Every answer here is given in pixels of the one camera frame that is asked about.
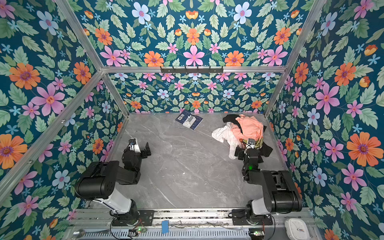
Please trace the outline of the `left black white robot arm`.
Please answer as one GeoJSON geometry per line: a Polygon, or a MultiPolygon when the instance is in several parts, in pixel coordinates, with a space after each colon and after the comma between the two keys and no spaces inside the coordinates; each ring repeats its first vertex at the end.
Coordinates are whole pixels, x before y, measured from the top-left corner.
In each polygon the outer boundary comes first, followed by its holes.
{"type": "Polygon", "coordinates": [[[122,155],[124,166],[121,167],[119,161],[91,163],[76,183],[76,196],[106,206],[116,221],[131,226],[136,224],[140,218],[137,205],[134,200],[120,193],[116,184],[138,184],[142,160],[151,155],[148,143],[141,150],[136,139],[130,139],[122,155]]]}

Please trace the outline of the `white cloth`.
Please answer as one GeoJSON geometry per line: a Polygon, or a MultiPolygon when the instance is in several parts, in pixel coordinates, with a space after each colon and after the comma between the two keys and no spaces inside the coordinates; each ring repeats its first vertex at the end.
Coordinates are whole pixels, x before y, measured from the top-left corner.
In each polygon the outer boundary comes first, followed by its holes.
{"type": "Polygon", "coordinates": [[[235,137],[234,133],[232,132],[232,128],[233,128],[233,123],[231,122],[227,122],[226,125],[222,128],[218,128],[216,130],[214,130],[211,134],[211,136],[223,143],[224,141],[227,141],[227,143],[229,144],[230,146],[230,150],[229,150],[229,158],[230,159],[237,159],[237,157],[235,156],[235,153],[236,153],[236,148],[241,144],[240,141],[235,137]]]}

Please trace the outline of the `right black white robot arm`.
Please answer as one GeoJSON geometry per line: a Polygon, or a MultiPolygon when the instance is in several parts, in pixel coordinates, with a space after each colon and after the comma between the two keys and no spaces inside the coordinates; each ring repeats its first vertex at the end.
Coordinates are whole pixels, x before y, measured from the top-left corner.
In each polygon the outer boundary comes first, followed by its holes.
{"type": "Polygon", "coordinates": [[[288,171],[269,171],[259,169],[263,162],[260,150],[237,147],[235,156],[243,161],[243,180],[247,184],[261,187],[262,197],[250,200],[245,209],[232,210],[229,216],[234,225],[272,224],[272,214],[300,212],[302,197],[288,171]]]}

